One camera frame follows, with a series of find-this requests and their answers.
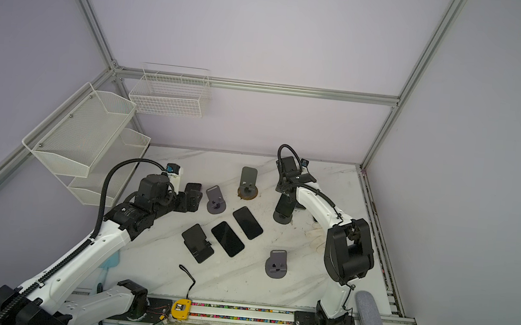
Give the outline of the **black phone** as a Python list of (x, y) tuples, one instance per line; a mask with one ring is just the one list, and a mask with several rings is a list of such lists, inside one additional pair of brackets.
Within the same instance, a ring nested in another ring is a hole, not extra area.
[(186, 210), (187, 212), (196, 212), (199, 209), (203, 196), (201, 183), (187, 183), (185, 187), (186, 194)]
[(290, 217), (296, 208), (296, 198), (293, 195), (282, 193), (276, 206), (276, 213), (284, 217)]
[(233, 217), (249, 240), (253, 240), (263, 234), (263, 228), (248, 207), (241, 207), (234, 211)]
[(245, 248), (241, 239), (227, 222), (214, 226), (211, 233), (230, 258), (237, 256)]

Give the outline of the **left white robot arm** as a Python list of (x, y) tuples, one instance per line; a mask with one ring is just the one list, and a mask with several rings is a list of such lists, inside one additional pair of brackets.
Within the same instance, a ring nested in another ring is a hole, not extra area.
[(166, 309), (152, 309), (147, 288), (131, 280), (76, 301), (69, 296), (161, 216), (197, 211), (201, 187), (188, 184), (179, 192), (173, 179), (166, 173), (148, 175), (131, 199), (99, 214), (92, 234), (77, 247), (21, 285), (1, 286), (0, 325), (93, 325), (120, 315), (133, 321), (164, 321)]

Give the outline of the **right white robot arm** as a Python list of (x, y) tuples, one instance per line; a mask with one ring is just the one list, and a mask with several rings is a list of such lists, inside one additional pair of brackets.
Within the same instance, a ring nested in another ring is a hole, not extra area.
[(354, 325), (352, 310), (347, 306), (355, 289), (352, 282), (364, 278), (375, 264), (370, 226), (365, 219), (353, 218), (338, 208), (297, 155), (277, 156), (276, 166), (275, 190), (281, 196), (273, 219), (279, 224), (290, 224), (299, 205), (325, 231), (323, 262), (330, 282), (317, 301), (309, 325)]

